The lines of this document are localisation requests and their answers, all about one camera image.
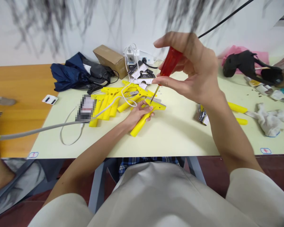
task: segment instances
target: table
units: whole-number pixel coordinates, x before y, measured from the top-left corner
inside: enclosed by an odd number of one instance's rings
[[[175,73],[172,77],[184,80],[184,73]],[[250,111],[256,110],[256,103],[265,103],[266,109],[284,109],[284,103],[275,102],[269,97],[262,96],[247,85],[242,75],[225,78],[222,69],[219,71],[218,82],[225,92],[227,100],[237,105],[244,106]],[[109,85],[122,87],[121,81]],[[155,91],[156,85],[149,86],[149,90]],[[79,106],[83,90],[73,90],[59,93],[58,102],[52,107],[45,120],[44,126],[63,123],[70,111]],[[136,137],[129,134],[124,136],[114,147],[108,157],[146,157],[146,156],[199,156],[219,155],[212,139],[210,126],[204,126],[193,120],[197,111],[197,104],[175,91],[161,87],[158,97],[166,105],[166,110],[156,111],[155,117],[147,122]],[[85,125],[81,138],[71,146],[63,145],[59,140],[60,128],[39,133],[31,150],[34,158],[76,158],[85,149],[101,138],[110,129],[126,118],[129,109],[117,113],[115,118],[109,121],[99,121],[98,127],[90,128]],[[250,140],[255,154],[263,154],[261,148],[269,148],[272,154],[284,154],[284,131],[276,138],[264,135],[255,119],[247,115],[234,113],[237,118],[248,119],[248,125],[242,129]],[[70,116],[69,121],[75,120],[76,111]],[[63,130],[65,143],[73,142],[80,133],[80,125],[70,125]]]
[[[0,106],[0,135],[13,134],[42,127],[51,105],[43,98],[58,95],[50,65],[0,67],[0,96],[17,101],[13,106]],[[0,141],[1,157],[27,157],[37,134]]]

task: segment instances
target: red floor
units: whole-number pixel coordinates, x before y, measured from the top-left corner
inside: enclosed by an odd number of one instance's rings
[[[229,176],[224,163],[217,156],[198,157],[206,183],[218,194],[225,197],[229,185]],[[284,155],[263,155],[257,157],[264,172],[271,177],[277,185],[284,190]],[[73,160],[67,160],[61,172],[70,165]],[[105,183],[105,199],[111,194],[115,183],[107,173]],[[86,180],[86,185],[82,189],[82,196],[88,203],[92,187],[93,175]],[[0,226],[26,227],[40,210],[50,191],[32,196],[31,198],[17,204],[0,216]]]

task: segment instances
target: red screwdriver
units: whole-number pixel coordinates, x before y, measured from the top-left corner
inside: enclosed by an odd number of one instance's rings
[[[166,59],[163,63],[162,70],[160,72],[160,76],[170,76],[171,73],[173,72],[174,68],[176,67],[176,65],[180,61],[182,56],[183,56],[183,53],[181,53],[181,52],[175,50],[174,48],[170,47],[169,50],[168,50],[168,54],[166,56]],[[160,86],[161,85],[159,84],[155,93],[154,93],[154,96],[151,98],[151,102],[154,99],[154,97],[156,96],[156,93],[158,92]]]

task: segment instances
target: cardboard box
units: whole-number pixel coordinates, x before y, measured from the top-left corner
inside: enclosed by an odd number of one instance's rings
[[[119,73],[120,79],[127,76],[124,56],[101,45],[93,50],[101,65],[108,66]]]

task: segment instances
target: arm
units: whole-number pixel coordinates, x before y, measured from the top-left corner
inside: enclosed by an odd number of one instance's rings
[[[72,162],[54,186],[43,206],[63,194],[80,194],[84,179],[88,178],[96,170],[113,147],[134,128],[143,115],[152,110],[152,107],[142,108],[143,104],[147,105],[145,101],[139,102],[138,106],[131,111],[123,122],[110,130]]]
[[[154,42],[155,47],[172,46],[183,53],[174,71],[188,75],[185,81],[169,77],[153,80],[200,103],[208,114],[212,136],[229,173],[237,168],[251,168],[263,172],[252,146],[230,110],[217,80],[218,61],[213,50],[202,45],[195,34],[169,32]]]
[[[264,173],[225,96],[204,108],[209,117],[212,137],[228,172],[237,168],[250,168]]]

